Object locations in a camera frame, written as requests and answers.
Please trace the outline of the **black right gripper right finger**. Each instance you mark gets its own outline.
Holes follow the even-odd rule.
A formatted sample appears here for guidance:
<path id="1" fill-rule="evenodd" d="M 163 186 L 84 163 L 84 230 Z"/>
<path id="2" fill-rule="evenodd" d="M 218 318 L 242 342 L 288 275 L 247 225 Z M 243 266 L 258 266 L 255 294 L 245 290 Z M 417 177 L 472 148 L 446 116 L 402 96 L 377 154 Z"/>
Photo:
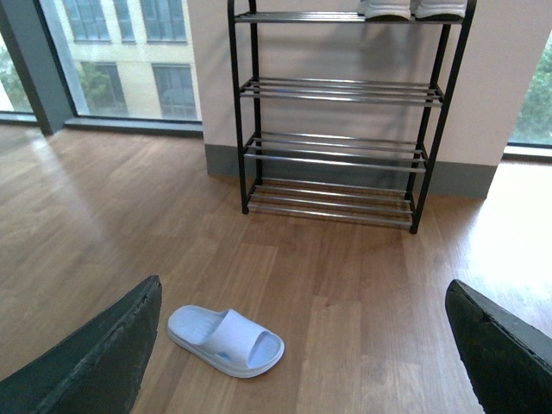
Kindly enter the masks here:
<path id="1" fill-rule="evenodd" d="M 445 309 L 484 412 L 551 412 L 550 337 L 458 279 Z"/>

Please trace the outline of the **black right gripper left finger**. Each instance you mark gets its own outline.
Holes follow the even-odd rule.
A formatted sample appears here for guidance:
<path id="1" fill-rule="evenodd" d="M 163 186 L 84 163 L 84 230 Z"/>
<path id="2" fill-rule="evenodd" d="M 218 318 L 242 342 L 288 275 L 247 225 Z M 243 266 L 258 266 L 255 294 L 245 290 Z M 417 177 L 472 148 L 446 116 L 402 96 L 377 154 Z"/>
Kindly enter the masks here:
<path id="1" fill-rule="evenodd" d="M 3 413 L 129 413 L 154 349 L 162 286 L 152 275 L 1 382 Z"/>

